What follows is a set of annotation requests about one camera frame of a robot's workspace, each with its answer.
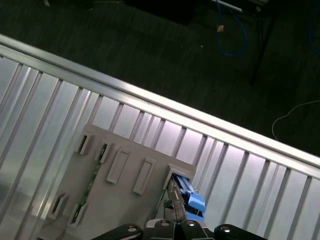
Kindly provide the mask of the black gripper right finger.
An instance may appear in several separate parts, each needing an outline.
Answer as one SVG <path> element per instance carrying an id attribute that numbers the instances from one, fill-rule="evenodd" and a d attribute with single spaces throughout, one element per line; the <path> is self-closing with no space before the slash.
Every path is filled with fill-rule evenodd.
<path id="1" fill-rule="evenodd" d="M 195 220 L 180 224 L 185 240 L 259 240 L 260 236 L 231 224 L 221 224 L 211 231 Z"/>

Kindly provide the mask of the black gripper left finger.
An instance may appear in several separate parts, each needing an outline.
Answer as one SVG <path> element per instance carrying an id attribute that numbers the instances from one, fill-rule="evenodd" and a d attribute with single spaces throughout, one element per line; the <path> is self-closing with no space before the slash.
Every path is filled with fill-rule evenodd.
<path id="1" fill-rule="evenodd" d="M 102 233 L 93 240 L 173 240 L 176 223 L 171 219 L 152 219 L 144 229 L 136 224 L 126 223 Z"/>

